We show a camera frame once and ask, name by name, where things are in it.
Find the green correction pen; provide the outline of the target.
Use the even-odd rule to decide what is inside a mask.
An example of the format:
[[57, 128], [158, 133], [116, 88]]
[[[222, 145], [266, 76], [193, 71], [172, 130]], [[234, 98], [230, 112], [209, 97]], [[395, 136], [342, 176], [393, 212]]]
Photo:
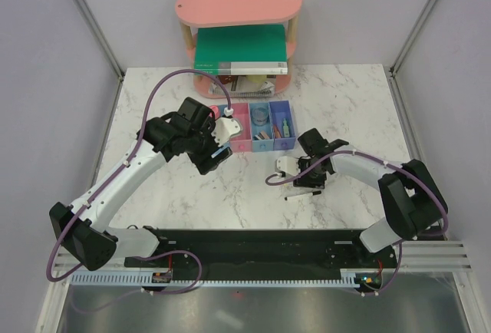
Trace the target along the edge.
[[290, 133], [290, 128], [289, 128], [288, 121], [286, 118], [284, 118], [282, 121], [282, 129], [283, 129], [283, 137], [289, 138], [291, 136], [291, 133]]

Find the four-compartment pastel organizer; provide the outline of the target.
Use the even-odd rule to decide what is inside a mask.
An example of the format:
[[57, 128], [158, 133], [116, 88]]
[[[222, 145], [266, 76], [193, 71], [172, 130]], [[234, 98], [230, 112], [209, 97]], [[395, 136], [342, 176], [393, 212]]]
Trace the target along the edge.
[[[265, 106], [269, 109], [269, 122], [265, 126], [257, 127], [251, 121], [251, 110], [253, 107]], [[230, 147], [233, 153], [245, 152], [268, 152], [293, 150], [297, 140], [295, 122], [292, 115], [292, 107], [289, 101], [268, 101], [259, 103], [232, 103], [234, 118], [237, 118], [243, 126], [240, 136], [232, 138], [225, 147]], [[290, 128], [291, 136], [283, 137], [282, 121], [286, 118]], [[281, 132], [282, 138], [276, 139], [273, 134], [273, 125]], [[264, 130], [272, 138], [271, 140], [257, 140], [255, 135]]]

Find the clear tape roll pack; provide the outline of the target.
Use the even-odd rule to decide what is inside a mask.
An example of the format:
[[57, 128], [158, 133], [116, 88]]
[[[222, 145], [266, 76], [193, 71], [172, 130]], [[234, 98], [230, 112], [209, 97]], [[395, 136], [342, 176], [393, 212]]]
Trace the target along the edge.
[[265, 106], [253, 107], [251, 121], [257, 127], [265, 126], [269, 122], [269, 109]]

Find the pink crayon bottle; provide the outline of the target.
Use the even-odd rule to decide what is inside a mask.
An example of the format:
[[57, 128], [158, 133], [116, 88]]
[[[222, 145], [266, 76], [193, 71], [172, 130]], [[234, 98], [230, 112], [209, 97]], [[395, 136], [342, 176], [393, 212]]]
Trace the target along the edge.
[[209, 108], [211, 109], [213, 116], [215, 117], [215, 120], [220, 118], [220, 109], [216, 105], [210, 105]]

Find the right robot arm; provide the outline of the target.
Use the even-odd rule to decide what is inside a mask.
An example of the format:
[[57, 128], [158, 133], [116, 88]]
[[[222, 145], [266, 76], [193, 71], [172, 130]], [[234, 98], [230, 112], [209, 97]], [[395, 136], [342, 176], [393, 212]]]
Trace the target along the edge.
[[363, 153], [341, 139], [332, 142], [313, 128], [298, 142], [305, 156], [298, 159], [293, 186], [322, 190], [329, 175], [352, 177], [377, 190], [384, 218], [362, 231], [351, 247], [359, 266], [369, 266], [387, 246], [421, 234], [438, 236], [429, 228], [441, 221], [448, 228], [448, 206], [426, 165], [420, 160], [396, 163]]

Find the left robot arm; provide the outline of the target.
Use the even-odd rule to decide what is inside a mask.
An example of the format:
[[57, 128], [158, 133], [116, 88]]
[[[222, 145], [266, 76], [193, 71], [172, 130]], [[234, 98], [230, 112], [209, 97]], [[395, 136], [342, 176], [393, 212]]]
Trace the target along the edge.
[[60, 246], [89, 271], [116, 257], [142, 257], [151, 266], [168, 258], [168, 248], [148, 229], [115, 229], [110, 222], [123, 204], [153, 173], [185, 153], [200, 174], [215, 170], [232, 155], [226, 143], [242, 133], [233, 110], [217, 117], [188, 97], [179, 110], [145, 122], [130, 149], [111, 171], [69, 205], [49, 211]]

